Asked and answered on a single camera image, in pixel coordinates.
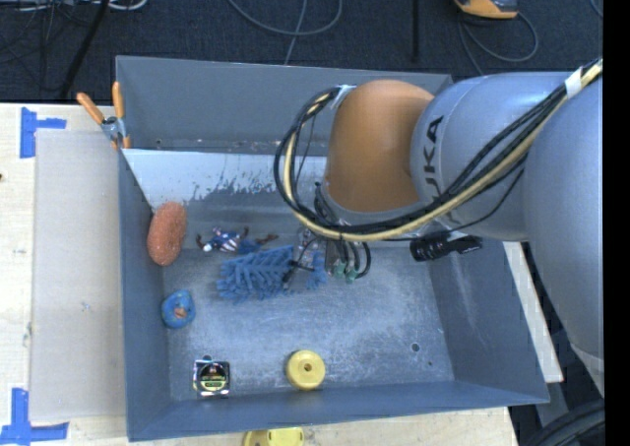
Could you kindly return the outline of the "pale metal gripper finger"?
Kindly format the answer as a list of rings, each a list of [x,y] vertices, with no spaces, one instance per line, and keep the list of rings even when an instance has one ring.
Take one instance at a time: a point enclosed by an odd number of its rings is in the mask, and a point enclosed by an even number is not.
[[[282,278],[283,289],[316,289],[323,282],[323,270],[315,262],[301,264],[290,261]]]
[[[310,229],[299,229],[293,249],[294,258],[313,258],[320,249],[320,236]]]

